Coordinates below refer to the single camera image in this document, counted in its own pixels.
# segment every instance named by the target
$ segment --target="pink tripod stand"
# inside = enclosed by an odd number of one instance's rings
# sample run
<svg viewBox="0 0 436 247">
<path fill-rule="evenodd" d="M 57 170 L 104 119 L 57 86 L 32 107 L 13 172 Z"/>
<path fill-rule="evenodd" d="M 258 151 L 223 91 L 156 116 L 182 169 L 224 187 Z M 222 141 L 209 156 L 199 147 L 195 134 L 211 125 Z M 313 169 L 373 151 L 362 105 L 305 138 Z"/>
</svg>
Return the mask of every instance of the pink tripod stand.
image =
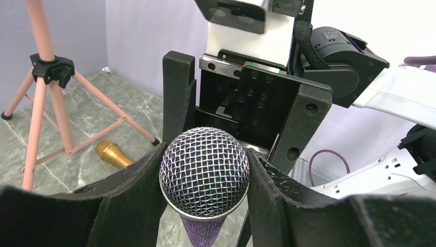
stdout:
<svg viewBox="0 0 436 247">
<path fill-rule="evenodd" d="M 11 104 L 1 115 L 2 119 L 10 120 L 13 112 L 24 96 L 33 101 L 26 164 L 23 168 L 23 189 L 28 191 L 33 190 L 33 179 L 36 165 L 45 162 L 63 152 L 66 152 L 67 154 L 76 153 L 124 121 L 145 136 L 154 146 L 158 145 L 158 139 L 143 129 L 137 122 L 131 119 L 122 109 L 120 109 L 120 107 L 115 105 L 109 98 L 101 93 L 88 80 L 86 80 L 85 77 L 83 77 L 78 71 L 74 70 L 74 64 L 71 60 L 55 56 L 42 0 L 26 0 L 25 2 L 29 12 L 33 35 L 38 48 L 38 54 L 31 56 L 33 67 L 27 73 Z M 78 146 L 74 146 L 74 142 L 72 141 L 65 101 L 62 95 L 62 88 L 66 87 L 66 84 L 71 77 L 73 77 L 78 83 L 84 86 L 95 97 L 100 99 L 107 105 L 107 107 L 120 116 L 118 121 Z M 33 99 L 27 95 L 27 91 L 35 81 L 37 83 L 37 88 L 35 91 L 35 97 Z M 53 109 L 58 125 L 56 125 L 55 122 L 44 112 L 44 101 L 47 87 L 50 90 L 51 101 L 53 103 Z M 64 147 L 52 154 L 38 159 L 38 146 L 41 137 L 41 124 L 43 115 L 47 117 L 53 126 L 60 132 Z"/>
</svg>

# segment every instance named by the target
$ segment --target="black 3d-printed bracket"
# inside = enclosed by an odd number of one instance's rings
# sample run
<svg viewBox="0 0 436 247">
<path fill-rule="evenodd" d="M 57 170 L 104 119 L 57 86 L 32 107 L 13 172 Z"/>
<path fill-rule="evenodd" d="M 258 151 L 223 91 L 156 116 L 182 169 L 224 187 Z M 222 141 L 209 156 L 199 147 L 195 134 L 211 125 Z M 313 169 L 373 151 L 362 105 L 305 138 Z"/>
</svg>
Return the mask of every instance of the black 3d-printed bracket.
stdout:
<svg viewBox="0 0 436 247">
<path fill-rule="evenodd" d="M 40 55 L 37 53 L 31 55 L 30 60 L 33 65 L 32 75 L 34 80 L 37 81 L 38 77 L 42 77 L 46 85 L 49 85 L 52 81 L 59 81 L 59 86 L 64 89 L 71 76 L 76 73 L 73 61 L 67 58 L 55 56 L 53 61 L 47 62 L 41 60 Z"/>
</svg>

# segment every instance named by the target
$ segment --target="purple cable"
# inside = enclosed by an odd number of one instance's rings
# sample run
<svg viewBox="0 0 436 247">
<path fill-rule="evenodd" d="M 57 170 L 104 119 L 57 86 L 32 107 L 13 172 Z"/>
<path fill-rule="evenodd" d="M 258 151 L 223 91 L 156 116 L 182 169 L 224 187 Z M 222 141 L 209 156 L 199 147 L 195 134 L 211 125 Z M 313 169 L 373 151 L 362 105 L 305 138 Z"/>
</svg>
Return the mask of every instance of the purple cable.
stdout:
<svg viewBox="0 0 436 247">
<path fill-rule="evenodd" d="M 436 64 L 436 56 L 406 57 L 403 62 L 408 65 L 434 65 Z"/>
<path fill-rule="evenodd" d="M 226 217 L 208 222 L 199 222 L 181 217 L 189 241 L 194 247 L 212 247 Z"/>
<path fill-rule="evenodd" d="M 406 57 L 403 62 L 414 67 L 426 65 L 424 70 L 436 73 L 436 56 Z"/>
<path fill-rule="evenodd" d="M 347 169 L 347 174 L 350 173 L 350 166 L 348 165 L 348 162 L 338 152 L 335 152 L 335 151 L 330 150 L 330 149 L 319 150 L 318 152 L 314 153 L 314 155 L 312 156 L 311 160 L 309 161 L 309 178 L 311 179 L 312 186 L 315 186 L 315 183 L 313 181 L 313 176 L 312 176 L 312 162 L 315 159 L 315 157 L 317 155 L 319 155 L 320 153 L 332 153 L 332 154 L 338 156 L 342 160 L 342 162 L 345 164 L 345 167 Z"/>
</svg>

